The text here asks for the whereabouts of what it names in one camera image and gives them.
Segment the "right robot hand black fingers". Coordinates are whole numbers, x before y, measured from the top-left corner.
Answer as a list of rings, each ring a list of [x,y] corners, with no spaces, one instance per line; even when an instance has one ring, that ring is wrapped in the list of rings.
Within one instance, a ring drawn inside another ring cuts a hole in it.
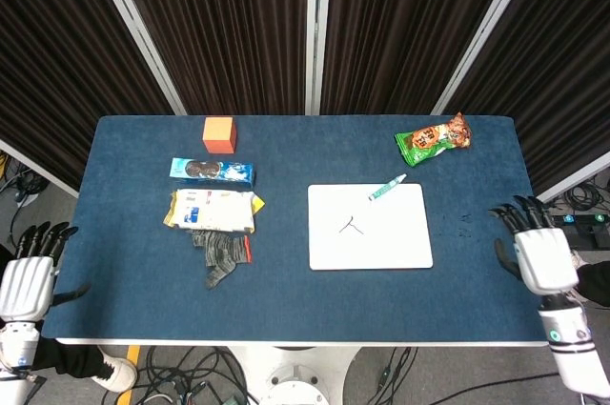
[[[534,196],[514,197],[516,205],[501,204],[488,211],[513,236],[515,261],[501,239],[494,241],[499,265],[535,295],[564,294],[579,283],[571,248],[555,226],[547,207]]]

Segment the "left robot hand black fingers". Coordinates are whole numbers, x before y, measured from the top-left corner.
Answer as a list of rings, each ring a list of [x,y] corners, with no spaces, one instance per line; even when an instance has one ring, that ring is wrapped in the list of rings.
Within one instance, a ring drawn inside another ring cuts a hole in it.
[[[29,226],[20,236],[14,257],[8,261],[1,280],[1,319],[35,323],[49,308],[86,294],[91,285],[57,294],[54,291],[66,243],[78,229],[67,222]]]

